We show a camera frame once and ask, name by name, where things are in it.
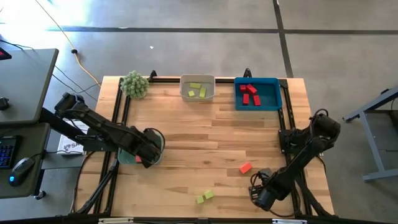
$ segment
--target mouse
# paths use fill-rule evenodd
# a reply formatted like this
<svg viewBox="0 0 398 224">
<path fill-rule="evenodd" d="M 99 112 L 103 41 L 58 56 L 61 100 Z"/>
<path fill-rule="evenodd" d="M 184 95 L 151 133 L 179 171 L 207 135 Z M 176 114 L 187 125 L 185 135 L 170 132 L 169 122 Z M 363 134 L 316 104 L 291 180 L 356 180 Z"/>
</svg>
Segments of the mouse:
<svg viewBox="0 0 398 224">
<path fill-rule="evenodd" d="M 12 187 L 20 186 L 26 179 L 30 170 L 32 169 L 35 161 L 32 158 L 25 157 L 21 159 L 15 166 L 12 168 L 10 173 L 8 182 Z"/>
</svg>

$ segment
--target orange block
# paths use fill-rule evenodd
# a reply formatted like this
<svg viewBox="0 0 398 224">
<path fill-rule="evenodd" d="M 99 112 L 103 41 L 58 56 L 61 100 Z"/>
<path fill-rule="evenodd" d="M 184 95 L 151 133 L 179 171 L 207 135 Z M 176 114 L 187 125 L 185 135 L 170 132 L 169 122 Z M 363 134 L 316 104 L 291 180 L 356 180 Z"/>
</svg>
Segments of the orange block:
<svg viewBox="0 0 398 224">
<path fill-rule="evenodd" d="M 239 170 L 242 172 L 242 174 L 244 174 L 252 168 L 253 168 L 253 166 L 251 165 L 251 163 L 247 162 L 243 166 L 241 166 L 241 168 L 239 168 Z"/>
</svg>

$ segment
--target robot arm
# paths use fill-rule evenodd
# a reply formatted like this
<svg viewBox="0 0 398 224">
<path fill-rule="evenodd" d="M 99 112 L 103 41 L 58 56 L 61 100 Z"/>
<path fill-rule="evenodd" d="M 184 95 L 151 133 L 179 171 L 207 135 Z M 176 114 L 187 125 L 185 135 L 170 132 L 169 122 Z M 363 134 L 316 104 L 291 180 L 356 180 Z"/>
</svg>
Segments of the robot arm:
<svg viewBox="0 0 398 224">
<path fill-rule="evenodd" d="M 152 140 L 153 136 L 156 136 L 153 130 L 147 129 L 142 133 L 134 126 L 128 128 L 114 124 L 89 109 L 80 95 L 64 93 L 62 99 L 55 106 L 55 114 L 61 118 L 82 121 L 99 133 L 97 139 L 103 141 L 109 148 L 115 151 L 121 148 L 134 156 L 138 155 L 145 168 L 159 160 L 162 146 Z"/>
<path fill-rule="evenodd" d="M 280 168 L 271 176 L 260 172 L 262 185 L 250 189 L 251 195 L 256 194 L 256 197 L 252 198 L 254 204 L 258 207 L 269 211 L 276 199 L 285 199 L 290 193 L 299 172 L 319 153 L 333 147 L 340 133 L 340 124 L 325 114 L 317 113 L 310 118 L 311 122 L 307 128 L 291 130 L 291 133 L 287 134 L 287 144 L 301 148 L 292 162 L 288 166 Z"/>
</svg>

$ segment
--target gray floor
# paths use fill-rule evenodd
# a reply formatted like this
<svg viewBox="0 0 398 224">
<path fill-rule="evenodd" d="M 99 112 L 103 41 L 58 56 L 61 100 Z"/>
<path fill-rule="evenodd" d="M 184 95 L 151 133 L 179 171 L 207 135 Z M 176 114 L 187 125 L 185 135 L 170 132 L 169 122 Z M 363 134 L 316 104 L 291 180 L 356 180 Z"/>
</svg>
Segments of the gray floor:
<svg viewBox="0 0 398 224">
<path fill-rule="evenodd" d="M 64 26 L 277 28 L 270 0 L 40 2 Z M 93 84 L 76 64 L 62 33 L 43 31 L 53 23 L 34 1 L 0 1 L 0 9 L 2 4 L 5 7 L 0 22 L 6 24 L 0 25 L 2 38 L 35 48 L 58 48 L 57 65 L 82 87 Z M 279 0 L 279 4 L 285 29 L 398 29 L 398 1 Z M 237 77 L 246 67 L 255 77 L 286 77 L 278 34 L 67 34 L 83 55 L 83 64 L 99 80 L 131 70 L 149 74 L 153 69 L 159 75 L 210 73 Z M 362 181 L 362 174 L 376 171 L 368 142 L 358 121 L 345 124 L 340 118 L 398 84 L 398 35 L 289 34 L 286 39 L 294 77 L 305 79 L 312 110 L 327 108 L 342 124 L 336 146 L 325 153 L 336 214 L 397 223 L 398 177 L 370 184 Z M 54 74 L 71 84 L 59 72 Z M 64 91 L 68 89 L 52 80 L 45 106 L 53 108 Z M 89 92 L 98 96 L 99 89 Z M 94 108 L 95 101 L 87 100 Z M 0 200 L 0 220 L 67 214 L 76 175 L 76 169 L 46 171 L 43 189 L 49 195 L 40 201 Z"/>
</svg>

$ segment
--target wooden tabletop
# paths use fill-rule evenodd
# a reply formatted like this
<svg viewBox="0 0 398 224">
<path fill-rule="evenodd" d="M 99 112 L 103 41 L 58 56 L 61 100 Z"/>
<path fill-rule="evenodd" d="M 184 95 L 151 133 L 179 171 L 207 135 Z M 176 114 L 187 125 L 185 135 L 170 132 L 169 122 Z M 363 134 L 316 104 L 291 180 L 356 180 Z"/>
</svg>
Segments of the wooden tabletop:
<svg viewBox="0 0 398 224">
<path fill-rule="evenodd" d="M 104 77 L 96 112 L 111 119 L 120 77 Z M 304 80 L 287 79 L 298 128 L 308 126 L 311 116 Z M 123 111 L 122 97 L 119 121 Z M 284 98 L 284 114 L 287 114 Z M 289 121 L 285 119 L 287 129 Z M 280 153 L 275 111 L 235 111 L 233 85 L 216 84 L 212 103 L 183 102 L 178 83 L 150 84 L 143 100 L 132 100 L 128 126 L 141 131 L 156 128 L 166 138 L 161 162 L 143 166 L 120 165 L 112 216 L 272 218 L 255 207 L 248 196 L 249 177 L 259 169 L 273 171 L 285 166 Z M 76 206 L 80 208 L 98 185 L 104 153 L 96 152 L 84 166 Z M 242 175 L 239 167 L 250 162 L 253 169 Z M 326 211 L 333 213 L 323 166 L 313 160 L 305 168 L 309 189 Z M 207 190 L 214 197 L 197 204 Z M 107 189 L 102 207 L 107 198 Z M 289 195 L 276 201 L 273 211 L 292 213 Z"/>
</svg>

